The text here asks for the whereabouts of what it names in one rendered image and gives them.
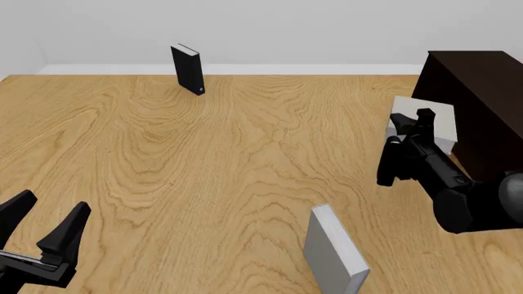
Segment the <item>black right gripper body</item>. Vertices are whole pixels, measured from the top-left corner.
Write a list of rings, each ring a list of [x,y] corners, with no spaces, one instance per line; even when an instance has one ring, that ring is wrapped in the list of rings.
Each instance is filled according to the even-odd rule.
[[[438,146],[434,135],[430,132],[405,136],[389,136],[387,138],[388,154],[437,154]]]

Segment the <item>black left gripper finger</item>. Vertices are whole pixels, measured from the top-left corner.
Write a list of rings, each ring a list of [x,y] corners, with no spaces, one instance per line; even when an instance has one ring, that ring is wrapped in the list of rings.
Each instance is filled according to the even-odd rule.
[[[37,201],[38,199],[31,190],[23,190],[0,205],[0,249],[5,247],[17,225],[20,224]]]
[[[87,203],[78,203],[52,232],[37,242],[43,264],[76,266],[81,237],[91,211]]]

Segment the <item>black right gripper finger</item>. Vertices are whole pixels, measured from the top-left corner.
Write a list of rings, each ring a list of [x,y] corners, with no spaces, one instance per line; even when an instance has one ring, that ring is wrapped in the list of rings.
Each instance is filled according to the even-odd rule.
[[[436,114],[429,108],[417,110],[418,121],[416,122],[416,133],[423,136],[434,135],[434,122]]]
[[[415,119],[406,117],[401,113],[390,114],[390,120],[396,129],[397,135],[408,135],[416,124]]]

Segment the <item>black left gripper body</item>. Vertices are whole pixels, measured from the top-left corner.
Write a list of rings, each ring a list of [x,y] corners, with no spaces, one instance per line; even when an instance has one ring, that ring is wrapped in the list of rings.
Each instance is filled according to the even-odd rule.
[[[45,264],[33,257],[0,250],[0,294],[18,294],[26,284],[67,288],[76,265]]]

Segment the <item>white hardcover book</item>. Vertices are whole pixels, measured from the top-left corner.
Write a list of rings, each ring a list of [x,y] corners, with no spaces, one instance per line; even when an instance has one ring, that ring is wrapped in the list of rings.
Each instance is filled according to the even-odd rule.
[[[454,144],[457,143],[458,137],[454,117],[454,107],[439,102],[428,100],[418,100],[412,97],[396,96],[393,100],[390,114],[401,113],[406,117],[418,120],[418,109],[431,109],[435,114],[434,122],[434,141],[436,145],[444,151],[445,154],[451,155]],[[406,135],[397,135],[396,129],[390,120],[388,121],[385,139],[389,136],[400,136],[404,139]]]

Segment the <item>dark brown wooden cabinet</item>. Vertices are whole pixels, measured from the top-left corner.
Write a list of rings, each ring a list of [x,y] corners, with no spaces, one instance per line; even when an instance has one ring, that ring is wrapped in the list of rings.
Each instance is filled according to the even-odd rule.
[[[429,51],[412,97],[454,107],[453,154],[474,180],[523,171],[523,63],[504,51]]]

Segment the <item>grey hardcover book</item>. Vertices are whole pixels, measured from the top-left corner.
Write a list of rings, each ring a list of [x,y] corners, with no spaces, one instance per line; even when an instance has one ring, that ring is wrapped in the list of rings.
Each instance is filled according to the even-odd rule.
[[[370,268],[332,207],[311,209],[304,257],[322,294],[358,294]]]

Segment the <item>black hardcover book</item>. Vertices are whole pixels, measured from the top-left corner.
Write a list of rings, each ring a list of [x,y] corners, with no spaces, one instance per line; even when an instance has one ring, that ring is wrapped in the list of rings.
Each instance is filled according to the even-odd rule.
[[[171,46],[179,85],[199,96],[205,93],[200,54],[177,43]]]

